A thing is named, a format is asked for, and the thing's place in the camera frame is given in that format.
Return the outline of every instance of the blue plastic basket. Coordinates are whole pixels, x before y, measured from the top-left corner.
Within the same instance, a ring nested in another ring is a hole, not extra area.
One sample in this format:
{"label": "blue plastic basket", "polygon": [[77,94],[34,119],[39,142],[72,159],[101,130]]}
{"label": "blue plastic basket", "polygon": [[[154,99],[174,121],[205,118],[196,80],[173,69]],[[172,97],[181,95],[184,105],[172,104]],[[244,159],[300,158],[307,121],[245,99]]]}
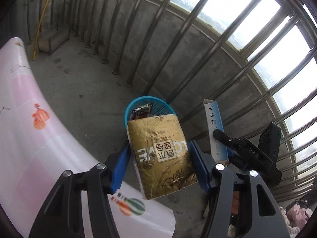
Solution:
{"label": "blue plastic basket", "polygon": [[165,114],[176,114],[171,108],[169,104],[167,104],[162,99],[159,99],[157,97],[151,97],[151,96],[143,96],[138,97],[134,99],[126,108],[126,111],[124,113],[124,125],[127,127],[129,117],[133,111],[133,109],[145,105],[145,104],[152,104],[152,114],[156,115],[165,115]]}

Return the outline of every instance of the gold plastic wrapper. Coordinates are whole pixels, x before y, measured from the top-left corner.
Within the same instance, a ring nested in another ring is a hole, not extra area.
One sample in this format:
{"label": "gold plastic wrapper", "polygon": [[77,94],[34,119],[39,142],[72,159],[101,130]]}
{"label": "gold plastic wrapper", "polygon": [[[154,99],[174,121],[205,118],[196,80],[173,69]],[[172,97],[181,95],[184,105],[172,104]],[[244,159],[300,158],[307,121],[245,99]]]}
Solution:
{"label": "gold plastic wrapper", "polygon": [[177,116],[128,121],[127,132],[144,198],[164,196],[197,181]]}

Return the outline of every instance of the black handwritten script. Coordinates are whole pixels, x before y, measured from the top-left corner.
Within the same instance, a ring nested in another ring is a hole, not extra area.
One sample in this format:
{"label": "black handwritten script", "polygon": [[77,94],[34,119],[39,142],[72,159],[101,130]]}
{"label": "black handwritten script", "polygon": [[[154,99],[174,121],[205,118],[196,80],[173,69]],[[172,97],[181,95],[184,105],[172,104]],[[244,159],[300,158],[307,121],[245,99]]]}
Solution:
{"label": "black handwritten script", "polygon": [[10,108],[2,107],[2,109],[0,110],[0,113],[1,113],[3,110],[7,110],[7,111],[9,111],[9,110],[10,110]]}
{"label": "black handwritten script", "polygon": [[164,186],[165,182],[167,182],[170,186],[173,186],[179,181],[181,181],[184,178],[184,176],[185,173],[183,171],[183,168],[181,168],[180,170],[177,169],[171,176],[165,179],[165,181],[162,184],[162,187]]}
{"label": "black handwritten script", "polygon": [[24,68],[27,68],[27,69],[31,69],[30,67],[16,64],[12,69],[10,69],[10,72],[13,73],[15,70],[17,70],[17,69],[20,68],[20,67],[24,67]]}

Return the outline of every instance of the yellow stick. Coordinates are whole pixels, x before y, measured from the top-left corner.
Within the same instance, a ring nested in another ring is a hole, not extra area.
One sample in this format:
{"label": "yellow stick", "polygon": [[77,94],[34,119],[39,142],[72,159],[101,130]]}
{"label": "yellow stick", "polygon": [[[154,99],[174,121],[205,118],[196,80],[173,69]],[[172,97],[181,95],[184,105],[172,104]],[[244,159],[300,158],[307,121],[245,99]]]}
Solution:
{"label": "yellow stick", "polygon": [[37,39],[38,39],[39,34],[40,34],[40,27],[41,27],[43,16],[44,16],[44,12],[46,10],[46,7],[47,7],[48,3],[49,3],[49,0],[46,0],[46,2],[44,4],[44,7],[43,7],[43,10],[42,10],[42,14],[41,14],[40,20],[39,20],[39,24],[37,25],[37,31],[36,31],[36,35],[35,35],[32,60],[35,60]]}

